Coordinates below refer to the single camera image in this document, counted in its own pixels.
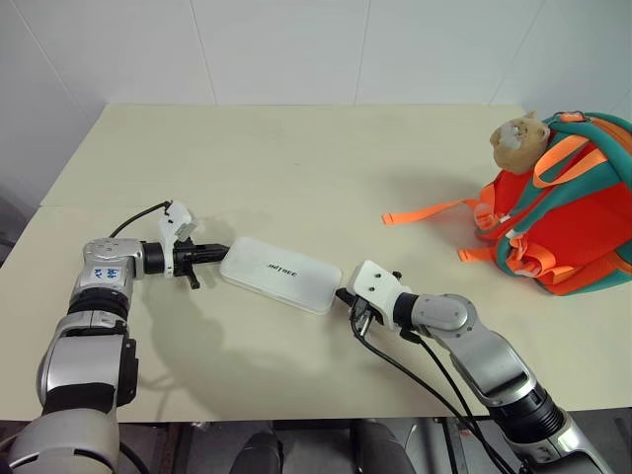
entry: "plush animal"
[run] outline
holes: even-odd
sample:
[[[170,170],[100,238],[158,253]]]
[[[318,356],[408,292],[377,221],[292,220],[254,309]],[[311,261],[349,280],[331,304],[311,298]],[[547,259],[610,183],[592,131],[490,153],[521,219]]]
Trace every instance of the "plush animal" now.
[[[549,127],[529,112],[499,126],[490,143],[494,147],[496,164],[515,175],[530,171],[546,150]]]

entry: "white wall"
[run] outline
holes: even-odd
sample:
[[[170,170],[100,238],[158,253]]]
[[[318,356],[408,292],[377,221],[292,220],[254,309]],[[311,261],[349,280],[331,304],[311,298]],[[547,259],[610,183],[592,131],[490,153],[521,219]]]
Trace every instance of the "white wall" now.
[[[0,0],[0,197],[107,102],[519,103],[630,119],[630,0]]]

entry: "white plastic case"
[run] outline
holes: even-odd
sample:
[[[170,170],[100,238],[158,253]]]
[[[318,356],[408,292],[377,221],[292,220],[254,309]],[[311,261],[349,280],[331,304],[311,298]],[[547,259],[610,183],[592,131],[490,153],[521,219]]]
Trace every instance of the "white plastic case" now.
[[[231,283],[316,314],[327,313],[342,272],[251,237],[240,237],[219,267]]]

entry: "orange backpack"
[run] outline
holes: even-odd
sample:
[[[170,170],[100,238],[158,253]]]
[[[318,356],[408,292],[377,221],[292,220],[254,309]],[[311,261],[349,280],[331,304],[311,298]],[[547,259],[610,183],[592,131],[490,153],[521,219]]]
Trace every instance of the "orange backpack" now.
[[[597,113],[558,113],[532,171],[501,171],[478,199],[384,214],[387,225],[425,219],[460,203],[474,212],[487,247],[459,250],[491,260],[563,295],[632,279],[632,124]]]

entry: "beige tabletop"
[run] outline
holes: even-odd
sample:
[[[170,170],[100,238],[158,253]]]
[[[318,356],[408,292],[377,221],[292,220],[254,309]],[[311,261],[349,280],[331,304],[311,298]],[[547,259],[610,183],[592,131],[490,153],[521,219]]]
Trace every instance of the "beige tabletop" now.
[[[37,366],[67,309],[83,244],[169,198],[196,214],[198,243],[256,237],[333,264],[344,281],[371,259],[402,272],[416,292],[466,295],[564,408],[632,405],[629,285],[555,297],[492,265],[462,264],[455,250],[480,245],[467,209],[398,227],[380,221],[382,212],[476,196],[498,172],[489,135],[521,113],[485,106],[107,108],[0,270],[0,419],[40,412]],[[158,240],[157,217],[121,235]],[[317,316],[223,281],[217,265],[197,273],[199,290],[161,276],[135,284],[129,323],[140,383],[120,420],[446,414],[354,340],[342,304]],[[369,334],[456,403],[418,347],[377,325]]]

